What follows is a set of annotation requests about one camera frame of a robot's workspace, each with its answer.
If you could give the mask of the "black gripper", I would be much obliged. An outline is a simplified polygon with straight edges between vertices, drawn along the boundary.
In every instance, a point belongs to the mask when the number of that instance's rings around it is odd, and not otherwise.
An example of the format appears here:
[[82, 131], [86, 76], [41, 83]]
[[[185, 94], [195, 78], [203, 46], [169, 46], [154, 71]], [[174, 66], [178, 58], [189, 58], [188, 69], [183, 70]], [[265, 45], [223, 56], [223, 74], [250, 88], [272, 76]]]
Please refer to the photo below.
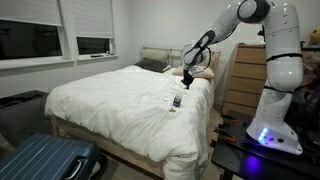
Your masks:
[[190, 84], [193, 82], [193, 80], [194, 78], [189, 74], [189, 71], [184, 69], [182, 82], [184, 83], [186, 89], [190, 89]]

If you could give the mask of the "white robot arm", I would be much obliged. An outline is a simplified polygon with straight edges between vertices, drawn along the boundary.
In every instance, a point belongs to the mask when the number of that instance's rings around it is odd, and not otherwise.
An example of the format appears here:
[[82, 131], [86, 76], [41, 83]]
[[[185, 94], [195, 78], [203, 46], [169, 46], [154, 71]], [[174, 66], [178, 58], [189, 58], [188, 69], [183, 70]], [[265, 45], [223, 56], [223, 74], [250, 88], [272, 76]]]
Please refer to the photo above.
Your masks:
[[303, 153], [296, 132], [285, 122], [294, 90], [303, 81], [299, 20], [294, 5], [271, 0], [242, 0], [227, 7], [194, 44], [183, 47], [183, 79], [190, 86], [202, 71], [205, 49], [228, 38], [239, 23], [263, 26], [267, 78], [258, 107], [246, 133], [260, 145], [295, 155]]

